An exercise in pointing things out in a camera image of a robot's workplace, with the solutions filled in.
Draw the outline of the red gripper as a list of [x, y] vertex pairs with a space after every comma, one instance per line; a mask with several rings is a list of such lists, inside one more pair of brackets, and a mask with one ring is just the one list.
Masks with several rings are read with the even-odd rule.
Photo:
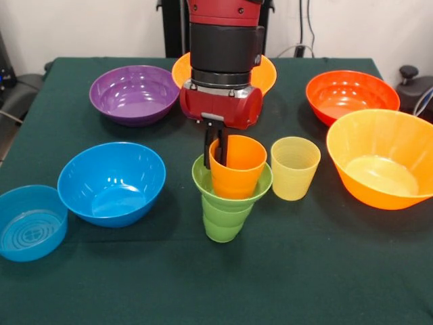
[[[253, 86], [243, 89], [216, 89], [185, 82], [179, 94], [183, 113], [192, 119], [202, 121], [205, 118], [222, 121], [226, 127], [247, 129], [256, 124], [263, 106], [262, 91]], [[227, 165], [227, 131], [219, 127], [218, 144], [214, 159], [223, 166]], [[204, 138], [204, 166], [209, 169], [209, 147], [212, 143], [212, 122], [206, 121]]]

